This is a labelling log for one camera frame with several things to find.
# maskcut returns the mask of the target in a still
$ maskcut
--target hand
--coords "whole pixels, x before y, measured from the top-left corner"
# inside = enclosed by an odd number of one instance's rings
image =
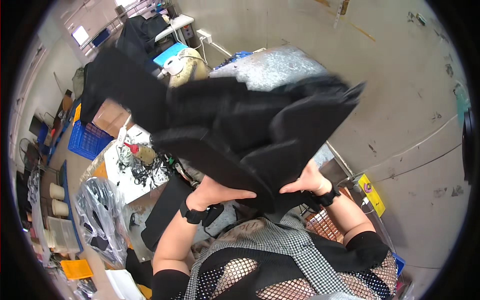
[[[187,198],[188,209],[204,211],[208,206],[235,199],[255,198],[257,194],[246,190],[225,187],[208,176]]]
[[[311,159],[303,168],[300,178],[296,182],[284,185],[279,193],[296,191],[311,191],[318,196],[332,190],[332,183],[326,179],[318,170],[317,163]]]

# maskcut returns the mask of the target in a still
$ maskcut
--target beige cylinder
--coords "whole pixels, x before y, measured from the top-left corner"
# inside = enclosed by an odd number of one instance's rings
[[[52,182],[50,184],[50,198],[63,200],[65,198],[64,188]]]
[[[68,216],[68,205],[63,201],[52,199],[52,211],[56,216]]]

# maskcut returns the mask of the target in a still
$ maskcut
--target white spool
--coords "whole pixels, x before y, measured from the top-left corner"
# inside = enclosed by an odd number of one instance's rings
[[[178,56],[172,56],[165,61],[163,67],[171,74],[177,75],[183,70],[183,63],[180,61]]]
[[[50,183],[50,198],[63,200],[65,198],[65,190],[63,187]]]
[[[68,205],[57,199],[52,199],[52,212],[55,216],[68,216]]]

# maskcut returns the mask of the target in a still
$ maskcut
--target checkered fabric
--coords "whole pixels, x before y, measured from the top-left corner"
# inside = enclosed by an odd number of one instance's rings
[[[228,238],[227,233],[201,253],[200,258],[192,267],[185,299],[197,297],[198,272],[203,262],[216,251],[232,247],[289,255],[318,294],[345,292],[353,295],[346,283],[316,249],[305,229],[305,221],[293,210],[285,214],[277,224],[265,218],[258,220],[262,223],[258,230],[252,230],[248,234],[240,233],[234,238]]]

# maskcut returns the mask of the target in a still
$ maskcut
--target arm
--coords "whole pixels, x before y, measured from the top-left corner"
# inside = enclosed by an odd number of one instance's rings
[[[311,191],[321,196],[332,190],[332,183],[319,172],[317,164],[312,159],[303,169],[300,178],[296,182],[289,183],[280,189],[280,193]],[[343,234],[343,244],[357,234],[364,231],[374,231],[372,223],[364,212],[349,198],[344,196],[335,197],[333,203],[326,207],[327,213],[335,226]]]
[[[186,200],[188,209],[204,211],[208,206],[234,199],[255,198],[250,191],[235,190],[224,187],[205,176],[198,188]],[[190,252],[197,224],[190,224],[177,211],[165,229],[153,257],[153,274],[161,270],[178,270],[190,274],[186,259]]]

